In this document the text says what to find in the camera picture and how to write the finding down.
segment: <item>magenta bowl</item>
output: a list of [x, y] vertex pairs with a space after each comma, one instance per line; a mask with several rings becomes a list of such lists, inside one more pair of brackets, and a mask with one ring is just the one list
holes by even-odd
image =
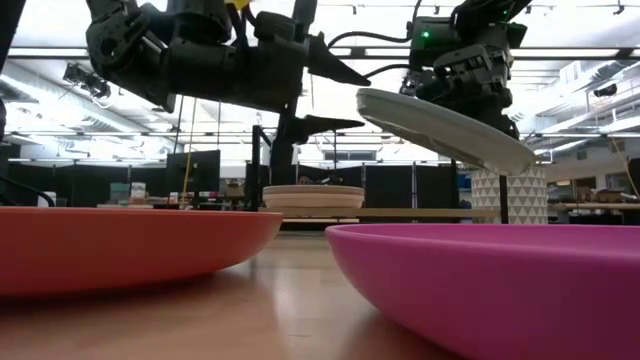
[[640, 228], [349, 225], [338, 265], [383, 314], [474, 360], [640, 359]]

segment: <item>red bowl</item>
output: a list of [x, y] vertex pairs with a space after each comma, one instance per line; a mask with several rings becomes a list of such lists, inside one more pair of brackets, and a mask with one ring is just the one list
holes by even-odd
[[0, 208], [0, 296], [119, 288], [175, 280], [247, 260], [281, 214]]
[[640, 359], [640, 228], [353, 225], [327, 230], [373, 305], [477, 360]]

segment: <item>wooden table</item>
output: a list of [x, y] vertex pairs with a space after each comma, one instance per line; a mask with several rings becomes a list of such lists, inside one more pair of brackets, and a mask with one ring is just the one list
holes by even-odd
[[252, 261], [172, 286], [5, 301], [0, 359], [460, 360], [380, 315], [318, 237], [280, 238]]
[[285, 217], [397, 217], [397, 218], [484, 218], [498, 217], [499, 211], [469, 209], [347, 209], [347, 208], [260, 208], [260, 212], [282, 213]]

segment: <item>beige bowl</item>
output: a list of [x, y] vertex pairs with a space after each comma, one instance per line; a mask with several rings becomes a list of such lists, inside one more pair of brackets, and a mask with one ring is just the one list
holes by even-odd
[[269, 194], [263, 196], [269, 208], [350, 208], [359, 209], [364, 195], [350, 194]]
[[282, 185], [265, 187], [263, 194], [344, 194], [364, 196], [364, 189], [336, 185]]

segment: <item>white patterned column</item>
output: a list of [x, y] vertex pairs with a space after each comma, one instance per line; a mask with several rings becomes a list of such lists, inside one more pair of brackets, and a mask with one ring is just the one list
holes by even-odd
[[[532, 167], [507, 177], [509, 224], [547, 224], [547, 179], [544, 168]], [[499, 176], [487, 170], [473, 172], [472, 205], [477, 210], [500, 211]], [[479, 223], [500, 224], [500, 218], [480, 218]]]

